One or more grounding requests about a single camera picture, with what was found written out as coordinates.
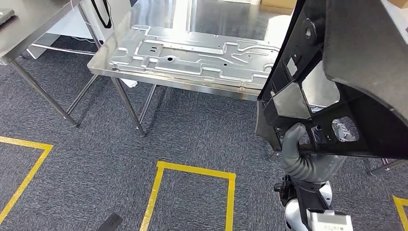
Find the mounting hole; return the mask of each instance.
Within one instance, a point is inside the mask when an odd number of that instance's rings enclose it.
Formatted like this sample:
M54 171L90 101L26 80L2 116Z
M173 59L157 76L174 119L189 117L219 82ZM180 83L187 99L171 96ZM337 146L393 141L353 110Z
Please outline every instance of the mounting hole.
M326 139L324 138L323 131L319 125L312 127L311 132L313 134L313 139L317 144L326 143Z
M310 31L310 28L306 28L305 32L306 39L309 39L312 36L312 31Z

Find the metal sheet panel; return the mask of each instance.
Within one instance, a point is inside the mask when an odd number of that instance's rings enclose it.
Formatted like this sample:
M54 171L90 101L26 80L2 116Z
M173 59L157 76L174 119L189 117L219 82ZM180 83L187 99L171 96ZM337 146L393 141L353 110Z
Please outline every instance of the metal sheet panel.
M134 25L110 64L121 71L261 89L278 52L267 41Z

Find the gray carpet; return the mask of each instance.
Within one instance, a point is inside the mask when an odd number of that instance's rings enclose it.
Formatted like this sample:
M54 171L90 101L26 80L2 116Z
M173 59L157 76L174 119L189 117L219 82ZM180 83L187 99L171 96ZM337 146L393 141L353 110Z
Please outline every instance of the gray carpet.
M55 46L95 50L61 37ZM89 57L46 51L18 61L67 108L90 78ZM126 92L140 113L149 84ZM158 160L234 172L234 230L282 231L283 209L273 184L279 157L254 133L254 102L159 86L140 138L110 80L99 78L74 111L71 127L9 66L0 66L0 136L54 148L14 205L1 231L96 230L116 212L119 231L138 230ZM40 152L1 144L0 205ZM352 216L355 230L401 231L392 195L408 198L407 166L377 177L380 162L348 158L332 180L333 207ZM149 230L224 230L227 181L165 170Z

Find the black plastic part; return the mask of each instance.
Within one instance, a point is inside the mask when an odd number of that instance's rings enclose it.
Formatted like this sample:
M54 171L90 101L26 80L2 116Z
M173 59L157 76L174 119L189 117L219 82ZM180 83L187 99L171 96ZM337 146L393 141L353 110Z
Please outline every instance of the black plastic part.
M286 206L290 200L296 198L296 189L289 175L282 178L281 183L276 183L273 186L273 190L279 192L279 198L283 206Z
M347 46L327 44L329 41L326 31L333 33L333 31L339 32L347 30L347 25L344 25L341 21L343 20L342 17L336 12L365 11L367 14L370 14L370 10L367 8L348 10L348 7L369 7L375 12L381 12L378 15L382 15L385 21L390 20L389 17L386 18L387 14L384 13L385 9L381 8L379 0L376 0L375 4L369 5L363 4L363 2L364 1L361 0L347 1L347 3L342 3L338 0L297 1L288 32L275 61L275 65L271 70L264 88L258 96L258 106L260 107L258 113L262 113L262 116L258 115L257 134L266 139L274 151L281 151L280 136L293 124L301 122L306 126L310 143L300 145L300 152L408 159L408 153L406 151L408 150L408 124L406 118L403 118L401 114L385 105L382 99L372 97L360 91L362 89L357 90L342 83L342 79L346 77L349 78L349 81L352 81L353 79L350 79L350 76L353 76L353 78L358 79L359 84L365 83L367 86L372 86L372 84L367 84L370 83L370 69L365 69L365 66L370 67L372 64L364 62L364 57L361 57L360 61L354 61L350 64L347 62L347 56L345 56L345 52L351 54ZM364 21L364 23L367 21L367 19L360 17L357 13L344 14L344 16L351 17L351 19L347 19L348 22L353 21L353 19L359 22ZM360 30L353 29L354 33L360 31L364 36L368 36L367 34L371 32L370 30L374 29L372 27L368 28L368 26L362 27ZM336 34L333 34L329 37L331 39L330 41L335 41L335 44L348 44L349 46L353 46L357 53L365 52L364 49L368 48L365 46L364 41L358 39L360 50L357 50L356 47L358 46L355 44L355 41L351 39L352 35L347 35L347 37L339 37L338 34L336 37L335 35ZM330 49L330 56L325 54L325 49ZM375 51L376 50L370 46L370 52ZM337 56L342 58L341 62L337 61ZM340 93L339 102L317 113L311 112L309 119L279 115L272 99L273 95L276 96L279 94L280 91L292 82L299 84L300 88L302 88L302 81L323 57L325 72L326 69L337 70L337 72L331 71L330 76L326 76L336 81L336 86ZM290 59L293 60L297 67L297 71L292 74L287 68ZM343 71L339 71L342 65L347 68ZM364 73L365 75L359 76L357 73ZM387 81L387 78L394 79L394 77L390 76L383 78L382 82ZM389 94L399 94L399 92L389 92ZM345 116L351 119L357 129L359 139L356 141L340 142L332 129L333 120ZM313 139L312 128L316 126L320 128L318 141ZM265 129L270 129L271 131L268 133L265 132Z
M115 231L123 219L116 213L112 213L97 231Z
M311 231L306 211L324 212L325 210L331 210L331 208L319 191L320 185L305 181L293 181L293 185L296 189L302 223Z
M311 231L306 211L323 213L325 210L331 210L319 191L321 185L305 181L295 181L289 175L286 175L282 180L282 183L274 185L274 191L279 192L280 201L283 206L286 206L292 199L298 200L302 223Z

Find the yellow tape marking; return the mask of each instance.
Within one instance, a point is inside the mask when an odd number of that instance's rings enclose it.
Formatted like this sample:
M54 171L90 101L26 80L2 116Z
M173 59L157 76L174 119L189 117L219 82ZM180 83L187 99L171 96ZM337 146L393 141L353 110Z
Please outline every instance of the yellow tape marking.
M396 210L398 211L399 218L401 219L402 226L404 227L405 231L408 231L408 218L404 211L404 206L408 206L408 200L398 198L393 195L394 203L396 206Z
M159 192L160 183L162 181L164 169L177 170L182 172L190 172L212 177L220 177L228 179L228 194L227 194L227 215L225 222L225 231L232 231L232 222L234 220L234 194L235 194L235 173L222 172L217 170L206 169L202 167L193 167L187 165L179 165L164 161L157 161L157 173L154 179L152 192L149 197L146 212L144 213L143 221L140 226L140 231L147 231L150 219L156 203L157 193Z
M18 139L3 137L3 136L0 136L0 142L20 145L20 146L25 146L25 147L30 147L30 148L38 148L38 149L43 149L44 150L43 153L41 154L41 156L38 158L38 160L34 164L34 166L28 172L27 176L24 178L23 182L18 187L17 191L15 191L14 195L11 197L9 202L6 204L6 206L4 207L2 212L0 213L0 225L1 225L1 223L6 218L7 214L9 214L10 210L12 209L14 204L17 202L18 198L21 196L23 191L26 189L28 183L31 181L31 179L33 178L33 176L37 172L38 168L41 166L44 159L47 157L48 153L50 153L53 146L50 145L50 144L18 140Z

